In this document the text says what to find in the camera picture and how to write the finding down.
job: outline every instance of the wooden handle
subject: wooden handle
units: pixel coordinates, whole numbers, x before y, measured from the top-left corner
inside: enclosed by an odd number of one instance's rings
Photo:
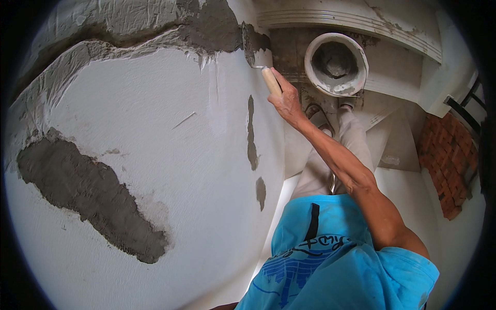
[[[262,69],[262,76],[271,94],[282,97],[282,90],[270,68]]]

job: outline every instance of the scratch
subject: scratch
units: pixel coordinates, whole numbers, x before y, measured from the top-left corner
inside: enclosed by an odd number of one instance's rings
[[[181,125],[182,123],[184,123],[187,119],[189,119],[190,117],[192,117],[193,115],[195,115],[196,112],[193,112],[191,113],[190,115],[188,115],[184,120],[180,121],[179,124],[175,125],[174,127],[172,127],[172,129],[176,128],[177,126]]]

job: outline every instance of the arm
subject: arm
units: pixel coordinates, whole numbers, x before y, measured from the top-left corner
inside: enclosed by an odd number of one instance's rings
[[[314,146],[324,162],[343,182],[348,194],[360,207],[376,250],[398,247],[429,258],[420,238],[408,229],[398,209],[377,188],[373,173],[346,147],[315,127],[301,111],[298,91],[272,68],[283,91],[282,97],[269,95],[268,101],[292,127]]]

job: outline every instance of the black strap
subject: black strap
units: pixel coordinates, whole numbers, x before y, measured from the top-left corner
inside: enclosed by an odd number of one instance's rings
[[[312,203],[310,226],[304,241],[308,241],[310,239],[317,237],[319,211],[320,211],[320,206],[318,204]]]

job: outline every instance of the brick wall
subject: brick wall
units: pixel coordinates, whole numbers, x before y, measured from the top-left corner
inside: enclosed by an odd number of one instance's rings
[[[477,170],[478,151],[468,129],[451,113],[427,114],[417,145],[421,167],[428,169],[448,220],[462,210],[467,180]]]

